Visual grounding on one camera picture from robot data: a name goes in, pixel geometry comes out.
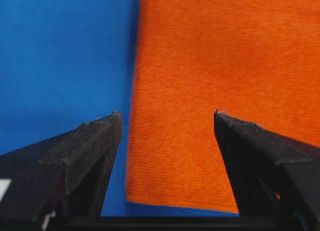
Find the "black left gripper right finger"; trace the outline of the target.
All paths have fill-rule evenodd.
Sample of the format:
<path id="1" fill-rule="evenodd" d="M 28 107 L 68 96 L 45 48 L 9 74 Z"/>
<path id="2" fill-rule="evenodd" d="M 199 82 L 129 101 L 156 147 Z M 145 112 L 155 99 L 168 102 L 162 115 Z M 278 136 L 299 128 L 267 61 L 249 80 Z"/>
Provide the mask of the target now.
<path id="1" fill-rule="evenodd" d="M 216 111 L 214 136 L 241 218 L 320 228 L 320 149 Z"/>

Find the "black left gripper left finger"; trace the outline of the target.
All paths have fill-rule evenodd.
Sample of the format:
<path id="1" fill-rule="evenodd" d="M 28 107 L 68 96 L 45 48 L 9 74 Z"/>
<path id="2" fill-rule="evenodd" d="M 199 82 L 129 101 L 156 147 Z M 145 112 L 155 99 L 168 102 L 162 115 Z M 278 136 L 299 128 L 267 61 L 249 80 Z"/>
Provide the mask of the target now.
<path id="1" fill-rule="evenodd" d="M 99 218 L 123 133 L 118 111 L 0 157 L 0 228 L 61 229 Z"/>

